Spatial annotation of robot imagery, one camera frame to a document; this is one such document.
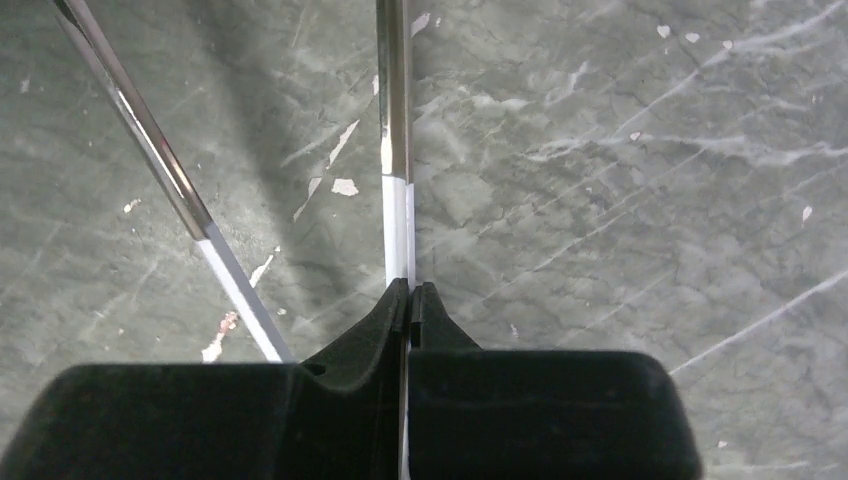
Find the silver metal tongs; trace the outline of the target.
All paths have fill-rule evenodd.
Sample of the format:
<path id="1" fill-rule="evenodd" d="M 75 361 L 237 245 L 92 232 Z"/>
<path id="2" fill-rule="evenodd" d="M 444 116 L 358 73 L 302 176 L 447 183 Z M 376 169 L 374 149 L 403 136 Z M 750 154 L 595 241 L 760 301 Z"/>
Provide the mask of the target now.
<path id="1" fill-rule="evenodd" d="M 57 18 L 108 93 L 190 236 L 270 361 L 293 356 L 188 179 L 142 96 L 84 1 L 56 1 Z M 411 32 L 405 1 L 378 1 L 377 105 L 380 121 L 385 283 L 411 295 L 416 283 L 411 149 Z"/>

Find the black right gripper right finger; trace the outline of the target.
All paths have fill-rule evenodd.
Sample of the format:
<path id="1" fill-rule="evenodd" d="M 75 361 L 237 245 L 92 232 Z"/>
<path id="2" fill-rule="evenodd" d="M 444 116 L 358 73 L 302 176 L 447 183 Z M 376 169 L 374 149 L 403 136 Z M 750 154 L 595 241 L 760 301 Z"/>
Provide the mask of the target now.
<path id="1" fill-rule="evenodd" d="M 480 350 L 481 347 L 448 314 L 432 282 L 412 293 L 409 339 L 413 349 Z"/>

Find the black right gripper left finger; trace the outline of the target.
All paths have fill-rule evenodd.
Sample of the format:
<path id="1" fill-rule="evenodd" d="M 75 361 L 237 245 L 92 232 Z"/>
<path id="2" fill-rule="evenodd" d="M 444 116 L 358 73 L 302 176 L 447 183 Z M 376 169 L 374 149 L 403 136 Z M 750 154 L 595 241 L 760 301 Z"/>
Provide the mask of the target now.
<path id="1" fill-rule="evenodd" d="M 407 306 L 408 282 L 395 279 L 368 314 L 302 363 L 300 478 L 398 477 Z"/>

